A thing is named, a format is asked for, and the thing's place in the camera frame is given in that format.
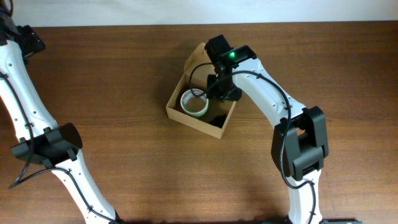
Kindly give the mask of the white tape roll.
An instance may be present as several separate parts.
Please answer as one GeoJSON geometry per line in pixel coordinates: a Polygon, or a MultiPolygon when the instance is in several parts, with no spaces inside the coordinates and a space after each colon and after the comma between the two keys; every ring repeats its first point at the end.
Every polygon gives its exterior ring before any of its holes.
{"type": "Polygon", "coordinates": [[[194,88],[192,91],[187,90],[183,93],[180,98],[180,106],[188,103],[193,104],[207,104],[209,109],[209,99],[206,97],[204,92],[200,89],[194,88]]]}

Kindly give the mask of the black glue bottle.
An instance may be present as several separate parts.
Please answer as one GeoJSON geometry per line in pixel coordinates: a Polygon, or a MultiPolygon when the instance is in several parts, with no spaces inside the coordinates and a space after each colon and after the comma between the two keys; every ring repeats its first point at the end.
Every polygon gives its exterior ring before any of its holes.
{"type": "Polygon", "coordinates": [[[223,114],[223,115],[219,115],[216,116],[214,119],[212,119],[209,124],[212,126],[216,126],[218,128],[222,128],[226,119],[227,119],[228,115],[227,114],[223,114]]]}

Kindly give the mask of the brown cardboard box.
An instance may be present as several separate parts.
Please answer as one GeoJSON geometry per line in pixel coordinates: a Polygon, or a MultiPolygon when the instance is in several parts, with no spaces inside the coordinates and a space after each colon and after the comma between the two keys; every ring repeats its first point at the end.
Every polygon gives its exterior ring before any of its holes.
{"type": "Polygon", "coordinates": [[[215,138],[220,139],[227,127],[227,123],[233,113],[236,103],[233,101],[221,102],[220,100],[210,100],[209,109],[206,115],[201,118],[194,118],[183,112],[180,106],[180,98],[184,92],[189,90],[189,83],[192,83],[194,88],[204,90],[206,88],[207,75],[214,72],[211,65],[205,65],[198,68],[193,78],[190,80],[189,76],[192,70],[199,64],[210,62],[210,59],[205,51],[205,44],[200,43],[198,47],[190,54],[184,63],[184,72],[178,81],[169,101],[166,104],[167,116],[169,119],[187,125],[191,128],[197,129],[203,133],[209,134],[215,138]],[[228,117],[222,128],[212,126],[209,122],[216,116],[227,114],[228,117]]]}

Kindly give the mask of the green tape roll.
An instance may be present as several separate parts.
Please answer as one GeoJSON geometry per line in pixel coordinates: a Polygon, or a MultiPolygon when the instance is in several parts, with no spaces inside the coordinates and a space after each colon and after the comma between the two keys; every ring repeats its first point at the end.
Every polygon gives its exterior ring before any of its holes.
{"type": "Polygon", "coordinates": [[[182,105],[183,111],[194,118],[201,118],[208,112],[208,105],[207,104],[193,104],[188,103],[182,105]]]}

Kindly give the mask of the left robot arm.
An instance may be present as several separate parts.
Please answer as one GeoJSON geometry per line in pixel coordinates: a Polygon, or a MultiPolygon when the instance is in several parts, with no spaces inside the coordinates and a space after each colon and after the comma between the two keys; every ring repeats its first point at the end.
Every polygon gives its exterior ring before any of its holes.
{"type": "Polygon", "coordinates": [[[71,123],[58,125],[42,103],[25,66],[29,57],[45,50],[45,44],[31,26],[15,25],[13,11],[13,2],[1,2],[1,99],[19,141],[11,150],[25,166],[9,187],[51,172],[86,223],[122,223],[88,171],[77,128],[71,123]]]}

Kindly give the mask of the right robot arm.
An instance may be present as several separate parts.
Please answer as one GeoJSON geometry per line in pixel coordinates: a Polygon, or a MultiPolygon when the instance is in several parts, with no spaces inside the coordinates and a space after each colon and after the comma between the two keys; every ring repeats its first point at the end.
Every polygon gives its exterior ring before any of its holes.
{"type": "Polygon", "coordinates": [[[271,156],[289,188],[289,221],[321,223],[318,183],[329,154],[323,111],[291,97],[247,45],[233,48],[219,35],[205,51],[215,68],[207,80],[208,97],[238,101],[245,93],[274,128],[271,156]]]}

